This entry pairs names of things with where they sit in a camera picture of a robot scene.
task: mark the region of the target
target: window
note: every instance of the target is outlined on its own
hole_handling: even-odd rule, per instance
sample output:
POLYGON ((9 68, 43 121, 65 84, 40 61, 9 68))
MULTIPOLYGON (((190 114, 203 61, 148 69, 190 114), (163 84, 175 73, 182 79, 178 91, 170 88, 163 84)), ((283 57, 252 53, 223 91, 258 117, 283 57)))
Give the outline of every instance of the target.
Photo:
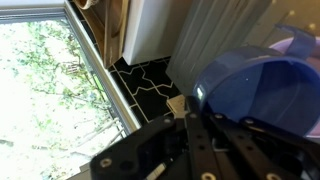
POLYGON ((64 9, 0 17, 0 179, 66 179, 128 130, 64 9))

